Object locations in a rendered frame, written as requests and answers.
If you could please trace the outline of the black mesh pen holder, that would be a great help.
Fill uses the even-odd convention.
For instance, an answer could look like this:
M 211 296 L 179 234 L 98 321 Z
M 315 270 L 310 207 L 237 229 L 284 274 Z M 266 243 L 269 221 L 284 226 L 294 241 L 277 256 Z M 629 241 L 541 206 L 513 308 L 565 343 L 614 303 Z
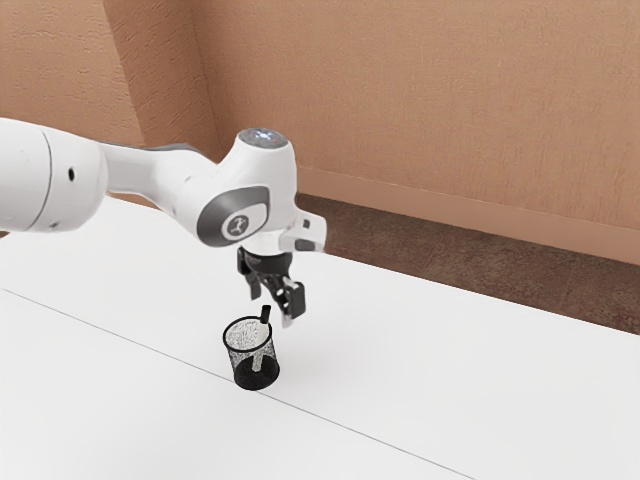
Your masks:
M 230 359 L 234 382 L 240 388 L 249 391 L 262 390 L 271 386 L 280 374 L 270 323 L 269 337 L 264 344 L 261 371 L 252 370 L 259 320 L 260 317 L 256 316 L 234 320 L 225 328 L 222 337 Z

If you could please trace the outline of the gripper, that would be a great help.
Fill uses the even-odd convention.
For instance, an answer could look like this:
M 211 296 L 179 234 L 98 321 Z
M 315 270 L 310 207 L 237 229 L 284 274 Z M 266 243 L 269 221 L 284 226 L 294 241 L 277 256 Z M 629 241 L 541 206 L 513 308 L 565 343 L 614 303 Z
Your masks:
M 270 292 L 281 310 L 281 325 L 284 329 L 291 327 L 294 320 L 306 312 L 304 285 L 288 277 L 292 260 L 290 252 L 258 255 L 243 247 L 237 250 L 237 269 L 245 276 L 252 300 L 262 295 L 263 275 L 275 275 L 271 280 Z

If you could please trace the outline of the white pen with black cap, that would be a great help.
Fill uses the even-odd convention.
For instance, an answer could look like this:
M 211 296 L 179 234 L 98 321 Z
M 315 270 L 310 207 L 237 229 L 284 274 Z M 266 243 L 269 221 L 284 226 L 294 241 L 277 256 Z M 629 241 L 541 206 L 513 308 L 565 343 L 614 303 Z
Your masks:
M 254 372 L 260 372 L 262 368 L 262 361 L 264 356 L 264 344 L 267 342 L 270 332 L 269 318 L 270 318 L 271 306 L 263 305 L 260 314 L 260 320 L 257 327 L 256 334 L 256 351 L 253 355 L 252 370 Z

